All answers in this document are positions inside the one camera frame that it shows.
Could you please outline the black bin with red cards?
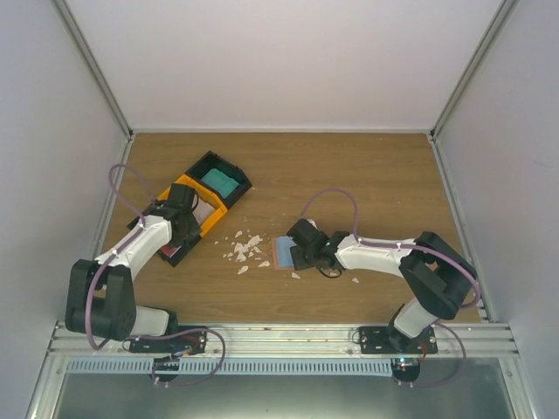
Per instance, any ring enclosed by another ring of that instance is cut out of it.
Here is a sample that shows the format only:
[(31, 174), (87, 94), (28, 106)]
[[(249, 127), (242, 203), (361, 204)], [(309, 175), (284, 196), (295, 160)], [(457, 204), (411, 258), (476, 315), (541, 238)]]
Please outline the black bin with red cards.
[(155, 201), (142, 214), (169, 217), (172, 238), (169, 244), (162, 246), (157, 251), (157, 254), (173, 267), (176, 267), (202, 238), (201, 225), (194, 217), (192, 210), (181, 211), (173, 205), (168, 206), (164, 201)]

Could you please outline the yellow bin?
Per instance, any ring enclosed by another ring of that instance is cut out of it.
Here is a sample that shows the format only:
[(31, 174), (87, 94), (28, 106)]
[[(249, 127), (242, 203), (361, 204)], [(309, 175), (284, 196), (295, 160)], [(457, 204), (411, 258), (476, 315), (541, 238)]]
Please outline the yellow bin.
[(188, 175), (181, 175), (175, 183), (187, 185), (197, 192), (200, 203), (193, 210), (193, 214), (202, 228), (200, 236), (205, 237), (227, 213), (227, 207), (216, 192)]

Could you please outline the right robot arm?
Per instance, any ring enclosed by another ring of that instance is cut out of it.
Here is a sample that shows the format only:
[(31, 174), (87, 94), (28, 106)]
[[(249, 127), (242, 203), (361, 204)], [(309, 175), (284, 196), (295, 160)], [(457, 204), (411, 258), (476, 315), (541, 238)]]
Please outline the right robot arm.
[(332, 236), (306, 218), (287, 232), (297, 271), (315, 268), (323, 276), (345, 271), (377, 271), (402, 278), (413, 293), (387, 326), (387, 343), (399, 354), (409, 352), (418, 336), (440, 319), (454, 319), (480, 299), (477, 272), (447, 242), (425, 231), (416, 239), (374, 240), (337, 231)]

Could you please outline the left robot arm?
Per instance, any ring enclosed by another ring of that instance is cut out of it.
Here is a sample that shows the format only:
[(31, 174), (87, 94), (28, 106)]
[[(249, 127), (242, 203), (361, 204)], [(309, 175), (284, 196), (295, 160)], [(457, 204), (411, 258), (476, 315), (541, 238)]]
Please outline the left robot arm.
[(162, 353), (176, 349), (180, 332), (170, 324), (171, 312), (138, 306), (134, 280), (162, 247), (178, 247), (201, 231), (196, 205), (197, 192), (174, 183), (167, 198), (151, 203), (114, 247), (93, 260), (78, 260), (70, 273), (66, 328), (84, 333), (95, 350), (136, 335), (149, 335)]

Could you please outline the red and white cards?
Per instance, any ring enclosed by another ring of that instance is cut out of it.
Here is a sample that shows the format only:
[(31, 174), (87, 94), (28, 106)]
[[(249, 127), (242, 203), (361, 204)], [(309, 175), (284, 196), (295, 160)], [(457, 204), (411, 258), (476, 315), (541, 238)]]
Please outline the red and white cards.
[(180, 247), (163, 246), (160, 251), (166, 257), (172, 258), (177, 252), (180, 251)]

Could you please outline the teal cards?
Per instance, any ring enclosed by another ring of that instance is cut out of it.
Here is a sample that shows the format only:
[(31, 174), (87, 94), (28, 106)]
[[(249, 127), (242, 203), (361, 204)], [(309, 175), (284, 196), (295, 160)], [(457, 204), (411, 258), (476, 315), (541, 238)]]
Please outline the teal cards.
[(227, 198), (239, 186), (239, 183), (235, 179), (217, 168), (210, 169), (202, 177), (202, 182), (213, 189), (223, 199)]

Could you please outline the black bin with teal cards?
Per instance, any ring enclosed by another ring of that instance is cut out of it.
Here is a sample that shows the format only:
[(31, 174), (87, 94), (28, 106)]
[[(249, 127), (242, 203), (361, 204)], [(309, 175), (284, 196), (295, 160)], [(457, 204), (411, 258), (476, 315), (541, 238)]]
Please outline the black bin with teal cards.
[(212, 151), (205, 153), (185, 174), (216, 193), (228, 210), (252, 188), (241, 168)]

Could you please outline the white debris pile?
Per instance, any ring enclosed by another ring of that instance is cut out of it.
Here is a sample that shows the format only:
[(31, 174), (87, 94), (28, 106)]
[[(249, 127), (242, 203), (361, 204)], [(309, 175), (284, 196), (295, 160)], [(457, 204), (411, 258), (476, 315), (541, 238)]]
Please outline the white debris pile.
[(212, 240), (220, 259), (240, 276), (249, 271), (272, 268), (271, 238), (253, 230), (236, 230)]

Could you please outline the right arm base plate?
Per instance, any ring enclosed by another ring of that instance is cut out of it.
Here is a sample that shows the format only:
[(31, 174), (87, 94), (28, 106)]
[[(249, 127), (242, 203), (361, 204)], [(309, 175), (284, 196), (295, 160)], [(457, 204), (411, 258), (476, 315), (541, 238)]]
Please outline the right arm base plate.
[(389, 326), (360, 326), (357, 342), (363, 354), (436, 354), (437, 339), (431, 326), (409, 338)]

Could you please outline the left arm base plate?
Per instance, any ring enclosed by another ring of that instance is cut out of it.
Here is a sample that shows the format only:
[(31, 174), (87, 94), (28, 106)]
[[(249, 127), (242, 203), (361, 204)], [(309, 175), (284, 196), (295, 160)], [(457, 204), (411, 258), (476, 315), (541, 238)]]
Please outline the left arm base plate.
[(203, 354), (207, 340), (205, 326), (179, 326), (180, 336), (165, 340), (129, 338), (122, 348), (132, 354), (179, 354), (180, 356)]

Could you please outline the aluminium mounting rail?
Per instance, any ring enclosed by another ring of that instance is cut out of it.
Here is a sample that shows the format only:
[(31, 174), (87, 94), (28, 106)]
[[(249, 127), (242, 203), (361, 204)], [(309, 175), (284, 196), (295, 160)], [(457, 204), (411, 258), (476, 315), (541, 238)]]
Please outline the aluminium mounting rail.
[[(388, 358), (395, 357), (380, 343), (373, 354), (358, 333), (358, 324), (209, 324), (224, 342), (210, 334), (203, 357), (226, 354), (229, 358)], [(517, 357), (519, 350), (507, 324), (478, 323), (435, 326), (432, 340), (438, 351), (432, 357)]]

